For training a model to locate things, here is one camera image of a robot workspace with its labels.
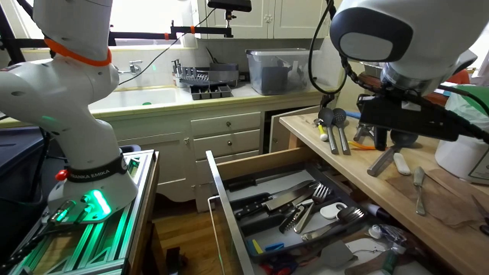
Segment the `knife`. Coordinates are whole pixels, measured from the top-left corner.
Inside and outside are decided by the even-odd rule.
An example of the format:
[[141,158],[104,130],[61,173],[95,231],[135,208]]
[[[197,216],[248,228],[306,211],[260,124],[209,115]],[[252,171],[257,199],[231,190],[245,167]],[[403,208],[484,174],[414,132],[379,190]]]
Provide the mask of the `knife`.
[[304,181],[304,182],[298,184],[297,187],[292,187],[290,190],[278,193],[271,200],[249,203],[245,208],[238,210],[234,216],[237,220],[241,220],[243,217],[255,216],[258,213],[275,211],[275,210],[278,210],[290,202],[295,202],[298,199],[304,200],[304,199],[310,197],[312,193],[315,191],[313,184],[316,184],[316,182],[315,181]]

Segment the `cutting board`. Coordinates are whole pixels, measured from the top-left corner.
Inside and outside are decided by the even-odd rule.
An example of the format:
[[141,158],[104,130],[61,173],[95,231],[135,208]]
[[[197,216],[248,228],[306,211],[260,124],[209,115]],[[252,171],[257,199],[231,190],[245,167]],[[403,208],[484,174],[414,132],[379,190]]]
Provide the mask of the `cutting board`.
[[[397,176],[387,182],[413,202],[414,213],[417,193],[413,185],[413,176]],[[471,197],[477,197],[477,194],[471,193],[472,188],[468,188],[469,185],[471,184],[463,182],[443,170],[426,171],[423,182],[426,216],[431,216],[454,229],[481,223],[481,216]]]

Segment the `kitchen sink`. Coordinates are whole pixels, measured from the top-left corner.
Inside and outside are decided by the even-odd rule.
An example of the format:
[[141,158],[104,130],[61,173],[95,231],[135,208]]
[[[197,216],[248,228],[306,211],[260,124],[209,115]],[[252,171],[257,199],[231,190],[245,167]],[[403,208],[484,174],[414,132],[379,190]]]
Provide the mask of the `kitchen sink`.
[[130,92],[112,92],[107,98],[89,106],[93,112],[113,109],[164,107],[191,103],[193,97],[182,89],[147,89]]

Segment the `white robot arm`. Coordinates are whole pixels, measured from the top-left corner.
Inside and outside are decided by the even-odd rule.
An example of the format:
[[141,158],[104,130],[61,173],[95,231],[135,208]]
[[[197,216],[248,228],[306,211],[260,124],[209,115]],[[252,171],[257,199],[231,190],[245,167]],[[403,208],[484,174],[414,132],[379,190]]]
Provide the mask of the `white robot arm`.
[[488,22],[488,0],[344,0],[330,37],[347,71],[348,58],[384,66],[384,89],[359,100],[361,123],[448,141],[466,135],[489,142],[489,135],[463,118],[422,100],[474,61],[475,55],[466,51]]
[[44,63],[21,63],[0,72],[0,110],[40,126],[63,148],[69,178],[49,196],[60,223],[93,223],[136,196],[113,129],[87,106],[119,83],[110,64],[112,0],[38,0],[34,20],[57,52]]

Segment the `hardwood floor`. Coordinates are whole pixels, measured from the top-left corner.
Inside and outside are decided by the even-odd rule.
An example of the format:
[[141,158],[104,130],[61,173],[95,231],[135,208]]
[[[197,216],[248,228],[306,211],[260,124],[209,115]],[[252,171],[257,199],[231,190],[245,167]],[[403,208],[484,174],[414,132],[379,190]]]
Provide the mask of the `hardwood floor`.
[[[153,222],[162,251],[179,246],[180,254],[186,257],[183,275],[222,274],[209,213],[197,213],[194,202],[171,203],[157,196]],[[231,240],[225,239],[220,226],[217,226],[217,233],[223,252],[225,274],[240,274],[231,249]]]

